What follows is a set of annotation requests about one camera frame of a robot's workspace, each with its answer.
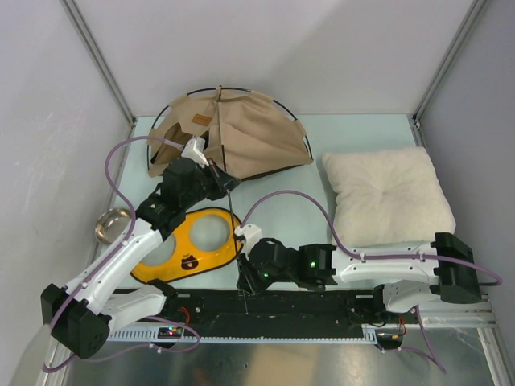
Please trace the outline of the black tent pole front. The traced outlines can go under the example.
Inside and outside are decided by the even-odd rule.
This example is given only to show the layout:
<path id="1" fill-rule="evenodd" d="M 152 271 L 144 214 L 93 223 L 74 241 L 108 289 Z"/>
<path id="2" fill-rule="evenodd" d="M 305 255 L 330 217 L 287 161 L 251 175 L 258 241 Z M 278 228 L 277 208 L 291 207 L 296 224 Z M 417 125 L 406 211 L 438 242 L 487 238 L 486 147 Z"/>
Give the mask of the black tent pole front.
<path id="1" fill-rule="evenodd" d="M 224 170 L 224 172 L 228 173 L 226 155 L 225 155 L 224 136 L 222 133 L 222 123 L 221 123 L 221 118 L 222 118 L 221 97 L 222 97 L 222 92 L 223 92 L 223 85 L 220 84 L 218 86 L 218 88 L 219 88 L 219 91 L 217 92 L 218 93 L 217 107 L 218 107 L 218 125 L 219 125 L 219 132 L 220 132 L 220 148 L 221 148 L 221 154 L 222 154 L 223 170 Z M 228 204 L 229 204 L 229 213 L 230 213 L 230 222 L 231 222 L 230 230 L 231 230 L 231 237 L 233 240 L 233 246 L 234 246 L 234 250 L 235 250 L 235 257 L 236 257 L 236 261 L 237 261 L 237 270 L 238 270 L 238 274 L 241 274 L 241 256 L 239 253 L 237 240 L 234 238 L 235 222 L 234 222 L 234 213 L 233 213 L 233 202 L 232 202 L 230 191 L 227 192 L 227 199 L 228 199 Z M 246 301 L 246 295 L 242 290 L 239 290 L 239 292 L 241 293 L 241 295 L 243 297 L 243 302 L 244 302 L 244 307 L 245 307 L 245 315 L 249 315 L 248 304 Z"/>

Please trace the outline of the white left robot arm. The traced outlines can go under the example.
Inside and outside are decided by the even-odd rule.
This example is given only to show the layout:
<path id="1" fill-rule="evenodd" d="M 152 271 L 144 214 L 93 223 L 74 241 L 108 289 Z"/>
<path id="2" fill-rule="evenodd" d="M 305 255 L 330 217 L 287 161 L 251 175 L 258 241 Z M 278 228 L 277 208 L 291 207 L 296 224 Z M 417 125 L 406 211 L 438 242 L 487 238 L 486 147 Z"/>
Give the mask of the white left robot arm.
<path id="1" fill-rule="evenodd" d="M 85 271 L 59 287 L 50 284 L 40 295 L 43 323 L 51 336 L 74 356 L 88 359 L 110 333 L 140 318 L 162 321 L 178 313 L 178 301 L 163 281 L 153 281 L 127 295 L 121 306 L 107 303 L 122 279 L 161 245 L 199 202 L 224 198 L 240 179 L 223 171 L 212 159 L 201 166 L 178 158 L 163 172 L 163 180 L 131 214 L 130 224 Z"/>

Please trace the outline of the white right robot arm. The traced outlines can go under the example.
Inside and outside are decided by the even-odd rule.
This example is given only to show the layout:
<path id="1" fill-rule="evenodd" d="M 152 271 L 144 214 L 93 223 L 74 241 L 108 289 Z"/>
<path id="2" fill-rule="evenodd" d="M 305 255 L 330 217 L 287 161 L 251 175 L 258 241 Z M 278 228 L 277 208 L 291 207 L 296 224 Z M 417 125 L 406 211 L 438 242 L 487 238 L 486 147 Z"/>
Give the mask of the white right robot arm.
<path id="1" fill-rule="evenodd" d="M 421 304 L 442 302 L 468 305 L 482 295 L 472 250 L 458 237 L 439 232 L 424 248 L 404 255 L 348 255 L 332 244 L 308 244 L 288 248 L 279 240 L 262 235 L 248 224 L 234 232 L 241 243 L 237 288 L 262 294 L 274 283 L 290 282 L 305 290 L 323 292 L 329 286 L 375 281 L 378 294 L 372 302 L 373 316 L 391 322 Z"/>

